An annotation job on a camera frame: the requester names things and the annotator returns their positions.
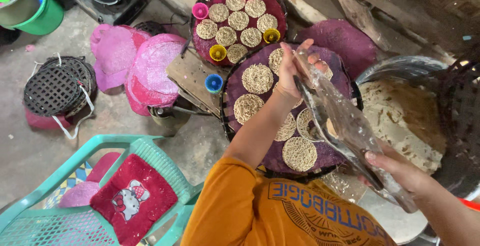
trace plastic mold cup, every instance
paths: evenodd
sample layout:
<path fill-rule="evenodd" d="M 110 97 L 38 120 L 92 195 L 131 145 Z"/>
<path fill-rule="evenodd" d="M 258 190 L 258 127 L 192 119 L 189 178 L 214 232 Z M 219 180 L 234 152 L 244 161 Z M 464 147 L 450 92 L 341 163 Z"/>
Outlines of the plastic mold cup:
<path fill-rule="evenodd" d="M 201 2 L 196 3 L 191 8 L 191 13 L 197 19 L 205 19 L 208 16 L 208 7 L 204 3 L 201 3 Z"/>
<path fill-rule="evenodd" d="M 223 79 L 218 74 L 210 74 L 205 79 L 205 87 L 208 92 L 217 94 L 220 92 L 223 86 Z"/>
<path fill-rule="evenodd" d="M 225 47 L 215 44 L 214 46 L 210 47 L 210 57 L 216 61 L 219 62 L 227 56 L 227 50 Z"/>
<path fill-rule="evenodd" d="M 263 39 L 266 43 L 278 42 L 280 40 L 280 32 L 275 28 L 269 28 L 263 33 Z"/>

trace wooden plank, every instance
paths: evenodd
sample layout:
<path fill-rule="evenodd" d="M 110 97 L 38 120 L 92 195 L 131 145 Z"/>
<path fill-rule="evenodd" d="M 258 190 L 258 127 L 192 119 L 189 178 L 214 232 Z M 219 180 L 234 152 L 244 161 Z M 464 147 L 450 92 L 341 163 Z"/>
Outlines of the wooden plank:
<path fill-rule="evenodd" d="M 461 54 L 473 41 L 463 41 L 464 35 L 474 34 L 476 24 L 460 20 L 444 9 L 425 0 L 366 0 L 393 16 L 402 25 L 443 49 Z"/>
<path fill-rule="evenodd" d="M 216 117 L 220 117 L 220 95 L 211 94 L 205 88 L 205 78 L 211 74 L 217 74 L 224 80 L 228 75 L 229 67 L 212 65 L 203 59 L 193 48 L 189 46 L 184 58 L 178 55 L 166 68 L 166 74 L 182 90 L 187 92 L 196 101 L 191 101 L 199 106 L 199 102 Z"/>
<path fill-rule="evenodd" d="M 360 4 L 357 0 L 338 0 L 342 5 L 347 18 L 383 51 L 389 50 L 392 46 L 380 33 L 375 24 L 374 17 L 369 7 Z"/>

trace gray bucket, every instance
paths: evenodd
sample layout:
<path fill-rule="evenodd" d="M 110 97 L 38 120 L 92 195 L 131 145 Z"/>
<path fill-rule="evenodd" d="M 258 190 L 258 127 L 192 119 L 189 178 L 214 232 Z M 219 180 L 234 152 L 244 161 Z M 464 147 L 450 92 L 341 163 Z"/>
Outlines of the gray bucket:
<path fill-rule="evenodd" d="M 0 7 L 0 25 L 14 26 L 34 16 L 40 8 L 40 0 L 10 0 Z"/>
<path fill-rule="evenodd" d="M 446 70 L 448 65 L 423 56 L 397 56 L 384 59 L 370 66 L 360 74 L 355 82 L 363 83 L 381 79 L 408 81 L 412 86 L 424 86 L 427 90 L 439 91 L 438 71 Z M 469 168 L 469 161 L 462 161 L 449 149 L 441 159 L 441 168 L 432 177 L 457 197 L 471 200 L 478 195 L 480 176 Z"/>

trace green bucket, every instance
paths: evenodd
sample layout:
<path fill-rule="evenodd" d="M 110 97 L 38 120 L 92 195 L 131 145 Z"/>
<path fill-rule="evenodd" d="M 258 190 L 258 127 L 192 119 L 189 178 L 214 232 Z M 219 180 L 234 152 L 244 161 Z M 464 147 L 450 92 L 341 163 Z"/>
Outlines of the green bucket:
<path fill-rule="evenodd" d="M 5 28 L 18 28 L 34 35 L 45 35 L 57 29 L 63 21 L 63 8 L 55 0 L 43 0 L 40 8 L 25 22 Z"/>

